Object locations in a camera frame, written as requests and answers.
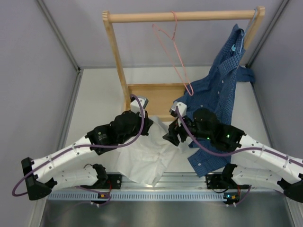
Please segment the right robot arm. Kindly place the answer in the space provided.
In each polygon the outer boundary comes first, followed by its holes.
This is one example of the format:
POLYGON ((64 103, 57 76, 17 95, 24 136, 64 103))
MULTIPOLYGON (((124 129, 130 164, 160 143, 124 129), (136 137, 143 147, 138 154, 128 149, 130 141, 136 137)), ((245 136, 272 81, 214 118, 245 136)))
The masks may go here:
POLYGON ((180 111, 181 103, 171 108, 175 120, 163 139, 175 146, 191 138, 204 152, 215 157, 238 156, 262 166, 262 169, 242 164, 227 164, 220 176, 226 188, 251 185, 278 191, 297 202, 303 201, 303 160, 266 146, 243 130, 220 123, 214 113, 206 108, 194 112, 194 119, 180 111))

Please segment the white shirt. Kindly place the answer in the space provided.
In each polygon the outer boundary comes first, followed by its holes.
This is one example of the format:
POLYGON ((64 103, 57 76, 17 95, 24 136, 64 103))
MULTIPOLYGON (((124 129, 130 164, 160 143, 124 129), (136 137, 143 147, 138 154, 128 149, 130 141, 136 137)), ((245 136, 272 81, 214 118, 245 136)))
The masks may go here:
POLYGON ((180 148, 162 137, 168 126, 159 117, 151 117, 148 136, 140 136, 129 146, 119 148, 116 169, 129 180, 154 187, 180 148))

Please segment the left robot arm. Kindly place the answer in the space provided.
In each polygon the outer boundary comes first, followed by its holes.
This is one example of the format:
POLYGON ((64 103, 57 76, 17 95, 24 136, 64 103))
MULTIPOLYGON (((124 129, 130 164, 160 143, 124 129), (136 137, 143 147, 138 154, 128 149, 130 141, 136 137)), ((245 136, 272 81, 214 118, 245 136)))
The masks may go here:
POLYGON ((78 170, 68 170, 80 161, 98 157, 112 151, 135 136, 147 136, 153 125, 148 115, 125 111, 111 123, 97 126, 72 145, 43 158, 21 161, 28 198, 36 201, 51 192, 80 186, 102 189, 108 176, 101 164, 88 164, 78 170))

